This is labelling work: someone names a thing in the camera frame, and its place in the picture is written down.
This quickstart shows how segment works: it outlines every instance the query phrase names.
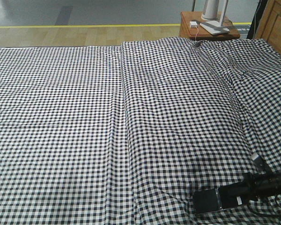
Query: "white cable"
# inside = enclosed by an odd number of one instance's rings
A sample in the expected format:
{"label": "white cable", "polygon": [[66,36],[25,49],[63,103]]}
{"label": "white cable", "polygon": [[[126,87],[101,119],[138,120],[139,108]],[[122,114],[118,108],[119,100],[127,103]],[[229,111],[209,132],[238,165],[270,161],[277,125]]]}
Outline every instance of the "white cable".
{"label": "white cable", "polygon": [[195,41],[197,41],[197,35],[198,35],[198,33],[199,33],[199,28],[198,28],[198,26],[196,26],[196,28],[197,28],[198,32],[197,32],[197,34],[196,34],[196,36],[195,36]]}

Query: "nightstand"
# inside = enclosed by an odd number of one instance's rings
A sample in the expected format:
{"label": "nightstand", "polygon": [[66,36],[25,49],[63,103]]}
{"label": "nightstand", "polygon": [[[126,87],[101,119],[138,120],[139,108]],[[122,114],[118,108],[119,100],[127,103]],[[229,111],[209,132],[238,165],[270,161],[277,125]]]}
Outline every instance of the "nightstand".
{"label": "nightstand", "polygon": [[[200,22],[205,22],[201,18],[202,12],[181,12],[181,24],[179,37],[189,38],[195,40],[196,34],[198,32],[197,28],[190,28],[189,22],[192,20],[197,20]],[[225,17],[223,25],[230,29],[229,33],[212,35],[208,33],[204,28],[199,26],[199,33],[197,35],[198,40],[210,40],[210,41],[227,41],[232,39],[238,39],[240,37],[238,30],[233,26],[232,22]]]}

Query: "black and white gingham fabric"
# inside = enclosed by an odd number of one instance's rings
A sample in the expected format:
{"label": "black and white gingham fabric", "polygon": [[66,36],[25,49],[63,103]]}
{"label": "black and white gingham fabric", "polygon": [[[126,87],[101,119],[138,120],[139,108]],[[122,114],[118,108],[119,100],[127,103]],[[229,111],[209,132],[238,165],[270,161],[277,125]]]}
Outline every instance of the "black and white gingham fabric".
{"label": "black and white gingham fabric", "polygon": [[130,224],[119,47],[0,48],[0,224]]}
{"label": "black and white gingham fabric", "polygon": [[[242,89],[247,84],[238,85],[260,76],[254,67],[271,78],[253,84],[250,92]],[[237,84],[228,79],[234,74],[241,76]],[[123,43],[122,76],[132,188],[142,223],[280,224],[245,207],[203,216],[192,208],[193,192],[256,173],[253,152],[281,171],[281,56],[264,40]],[[255,106],[252,96],[261,92],[255,105],[266,111],[245,114],[244,108]],[[277,119],[268,122],[267,113]],[[247,120],[264,134],[256,133],[264,142],[260,148],[248,138],[256,130],[244,124]],[[263,202],[252,205],[261,213],[277,211]]]}
{"label": "black and white gingham fabric", "polygon": [[254,151],[281,171],[280,92],[263,40],[0,48],[0,224],[281,224],[192,208]]}

